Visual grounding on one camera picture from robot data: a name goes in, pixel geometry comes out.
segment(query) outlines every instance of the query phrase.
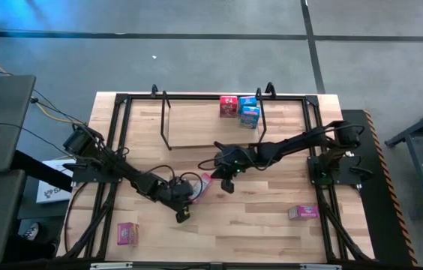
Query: hazard tape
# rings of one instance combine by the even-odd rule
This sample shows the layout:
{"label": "hazard tape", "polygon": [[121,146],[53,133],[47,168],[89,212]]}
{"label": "hazard tape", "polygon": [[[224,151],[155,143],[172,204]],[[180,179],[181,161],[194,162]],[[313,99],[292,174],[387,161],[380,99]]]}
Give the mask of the hazard tape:
{"label": "hazard tape", "polygon": [[385,174],[386,184],[388,185],[388,191],[390,192],[390,197],[391,197],[391,200],[393,200],[393,206],[394,206],[395,212],[397,213],[398,223],[400,224],[401,232],[403,233],[403,236],[405,237],[405,243],[406,243],[406,246],[408,247],[408,253],[412,257],[413,266],[418,266],[419,264],[416,260],[415,251],[413,250],[412,241],[410,240],[410,234],[408,233],[408,228],[407,228],[407,225],[405,224],[404,216],[400,208],[400,203],[398,202],[397,194],[395,193],[395,188],[393,187],[392,180],[390,178],[389,168],[386,166],[385,156],[383,155],[382,148],[380,147],[380,141],[378,140],[377,131],[375,130],[375,127],[374,127],[374,121],[371,118],[370,112],[368,112],[367,110],[364,110],[364,113],[368,119],[368,125],[370,126],[371,136],[373,137],[373,141],[375,142],[378,158],[382,166],[383,173]]}

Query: blue box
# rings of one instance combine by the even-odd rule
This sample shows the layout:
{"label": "blue box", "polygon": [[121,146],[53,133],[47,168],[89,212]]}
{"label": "blue box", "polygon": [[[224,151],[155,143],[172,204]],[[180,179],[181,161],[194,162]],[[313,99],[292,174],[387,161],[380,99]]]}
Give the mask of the blue box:
{"label": "blue box", "polygon": [[260,108],[254,106],[244,106],[240,115],[240,128],[257,128],[260,119]]}
{"label": "blue box", "polygon": [[257,106],[257,98],[255,96],[248,96],[248,97],[239,97],[238,98],[238,110],[236,111],[236,115],[239,117],[242,114],[243,107],[256,107]]}

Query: gray floor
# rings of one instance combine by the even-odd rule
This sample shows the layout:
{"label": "gray floor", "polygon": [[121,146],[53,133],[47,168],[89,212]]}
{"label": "gray floor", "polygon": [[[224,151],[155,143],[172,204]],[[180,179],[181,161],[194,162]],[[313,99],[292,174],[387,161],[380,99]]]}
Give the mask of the gray floor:
{"label": "gray floor", "polygon": [[[316,35],[423,36],[423,0],[309,0]],[[304,35],[299,0],[0,0],[0,29],[78,32]],[[317,42],[327,94],[342,109],[368,109],[388,139],[423,115],[423,43]],[[87,40],[0,37],[0,65],[37,76],[36,89],[88,120],[95,92],[317,93],[307,41]],[[61,145],[71,128],[31,105],[25,126]],[[60,153],[24,133],[19,148],[46,160]],[[385,149],[402,210],[422,203],[404,145]],[[423,266],[423,220],[407,215]]]}

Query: wooden table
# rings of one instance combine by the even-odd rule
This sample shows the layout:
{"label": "wooden table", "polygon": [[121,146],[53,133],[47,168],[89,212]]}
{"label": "wooden table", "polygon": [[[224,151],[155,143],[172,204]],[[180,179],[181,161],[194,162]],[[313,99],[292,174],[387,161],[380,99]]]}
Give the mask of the wooden table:
{"label": "wooden table", "polygon": [[[115,95],[115,92],[98,92],[91,112],[90,127],[104,136],[110,126]],[[324,94],[318,95],[318,98],[324,125],[341,119],[337,95]],[[279,141],[305,130],[299,102],[267,100],[264,106],[268,126],[264,142]],[[203,171],[197,168],[197,164],[213,158],[218,151],[211,146],[174,148],[169,151],[160,136],[161,101],[133,100],[131,108],[125,143],[130,149],[127,162],[139,170],[168,164],[177,174],[187,171],[201,174]],[[114,147],[118,144],[121,123],[120,118]],[[182,224],[176,223],[173,210],[159,202],[148,201],[136,194],[128,181],[123,181],[115,200],[106,259],[324,263],[326,256],[320,219],[289,220],[287,217],[287,209],[293,206],[317,204],[305,162],[308,155],[308,151],[288,155],[265,172],[249,169],[233,180],[233,194],[222,191],[220,181],[214,181],[199,204],[190,207],[191,217]],[[156,173],[166,179],[170,177],[165,169],[159,169]],[[97,186],[89,184],[76,199],[67,228],[70,246],[90,222]],[[356,244],[369,257],[374,257],[359,194],[348,186],[337,186],[336,192],[344,227]],[[138,247],[116,244],[117,223],[122,222],[139,224]],[[100,235],[101,227],[97,230],[94,254],[100,244]],[[334,252],[338,255],[333,229],[331,237]],[[62,233],[58,255],[64,251]]]}

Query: table leg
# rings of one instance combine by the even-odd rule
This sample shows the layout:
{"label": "table leg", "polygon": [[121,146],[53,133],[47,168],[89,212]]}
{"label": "table leg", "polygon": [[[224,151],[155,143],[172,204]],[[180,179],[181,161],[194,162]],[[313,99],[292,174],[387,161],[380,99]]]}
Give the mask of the table leg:
{"label": "table leg", "polygon": [[43,180],[54,187],[71,192],[72,187],[70,176],[48,167],[21,151],[15,151],[13,162],[11,163],[11,169],[24,170],[28,176],[35,177],[36,179]]}

